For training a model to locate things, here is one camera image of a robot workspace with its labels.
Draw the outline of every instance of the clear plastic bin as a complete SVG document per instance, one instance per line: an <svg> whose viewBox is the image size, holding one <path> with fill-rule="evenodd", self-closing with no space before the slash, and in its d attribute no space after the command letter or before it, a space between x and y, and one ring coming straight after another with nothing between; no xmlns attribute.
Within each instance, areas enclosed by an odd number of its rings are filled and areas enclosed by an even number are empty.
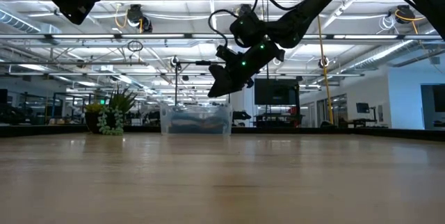
<svg viewBox="0 0 445 224"><path fill-rule="evenodd" d="M168 106L161 104L162 134L232 132L232 106Z"/></svg>

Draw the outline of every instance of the potted plant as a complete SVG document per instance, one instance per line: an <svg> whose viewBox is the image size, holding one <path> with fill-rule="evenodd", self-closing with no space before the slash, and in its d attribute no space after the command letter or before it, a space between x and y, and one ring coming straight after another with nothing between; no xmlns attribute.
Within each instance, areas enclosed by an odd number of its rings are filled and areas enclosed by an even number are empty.
<svg viewBox="0 0 445 224"><path fill-rule="evenodd" d="M136 95L128 93L128 88L113 91L110 101L99 112L99 131L108 135L123 133L123 116L134 106Z"/></svg>
<svg viewBox="0 0 445 224"><path fill-rule="evenodd" d="M94 103L86 105L85 121L88 129L94 134L100 134L99 127L99 113L104 105Z"/></svg>

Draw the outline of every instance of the wooden table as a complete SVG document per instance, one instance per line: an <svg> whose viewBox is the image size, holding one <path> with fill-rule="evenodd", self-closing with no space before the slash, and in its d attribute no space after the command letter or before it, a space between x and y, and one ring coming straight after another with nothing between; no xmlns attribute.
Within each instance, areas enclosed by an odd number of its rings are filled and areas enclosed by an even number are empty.
<svg viewBox="0 0 445 224"><path fill-rule="evenodd" d="M0 139L1 223L443 223L445 145L371 136Z"/></svg>

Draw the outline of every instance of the ceiling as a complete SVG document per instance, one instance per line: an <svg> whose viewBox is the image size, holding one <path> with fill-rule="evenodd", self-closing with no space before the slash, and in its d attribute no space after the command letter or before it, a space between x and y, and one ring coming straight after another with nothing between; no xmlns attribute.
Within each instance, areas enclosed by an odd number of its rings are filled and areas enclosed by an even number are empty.
<svg viewBox="0 0 445 224"><path fill-rule="evenodd" d="M211 11L218 9L227 9L236 12L242 3L253 3L254 0L103 0L96 4L92 9L89 18L80 25L74 25L68 22L63 16L57 16L54 11L57 7L51 0L0 0L0 5L7 8L10 12L28 21L30 24L46 23L51 24L61 30L61 33L138 33L128 24L120 28L115 20L124 24L124 13L130 4L143 5L143 11L153 24L153 33L212 33L208 24L207 17ZM279 0L283 6L292 6L301 0ZM323 34L406 34L413 33L411 24L390 24L388 30L382 30L382 20L388 11L395 11L397 5L403 5L403 0L353 0L351 4L345 5L347 0L332 1L321 14L321 24L325 26ZM328 21L328 17L337 11L337 16ZM284 11L274 7L267 0L260 0L258 15L269 14L269 19L274 20L284 14ZM216 18L216 27L223 33L229 32L229 25L234 18L220 14ZM422 29L428 25L426 19L416 23ZM1 33L23 33L13 27L0 23ZM309 27L308 33L318 33L318 24L314 20ZM85 59L91 61L97 59L101 62L123 62L137 61L138 58L146 65L113 65L113 71L119 73L138 73L138 72L172 72L169 70L170 60L176 56L181 61L211 60L218 61L215 57L216 46L221 44L221 40L145 40L144 49L131 55L127 49L128 40L116 42L111 40L87 41L87 43L102 44L103 47L82 47L82 42L78 40L61 40L59 47L42 44L36 40L9 40L9 43L17 45L22 49L32 51L39 56L36 60L48 59L53 49L52 56L58 56L57 61L78 61ZM330 69L340 68L348 65L361 55L379 47L384 42L325 42L323 45L324 54L332 61ZM245 51L237 47L233 42L229 43L235 51ZM321 56L321 48L318 41L314 40L307 44L298 45L295 49L286 50L286 59L284 63L277 61L269 65L270 73L275 72L304 72L321 73L318 67L318 60ZM55 67L64 72L93 72L91 66L79 69L76 67ZM189 65L184 71L187 72L206 72L207 67ZM130 77L149 88L169 88L169 81L161 77ZM106 77L99 77L97 83L106 85ZM180 81L190 84L211 84L211 77L190 77L189 81Z"/></svg>

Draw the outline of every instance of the workstation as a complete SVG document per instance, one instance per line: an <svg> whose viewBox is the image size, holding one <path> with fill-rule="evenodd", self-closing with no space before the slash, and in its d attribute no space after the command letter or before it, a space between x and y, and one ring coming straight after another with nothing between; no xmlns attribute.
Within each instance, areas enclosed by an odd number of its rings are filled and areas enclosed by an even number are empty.
<svg viewBox="0 0 445 224"><path fill-rule="evenodd" d="M441 0L0 0L0 213L441 223L444 16Z"/></svg>

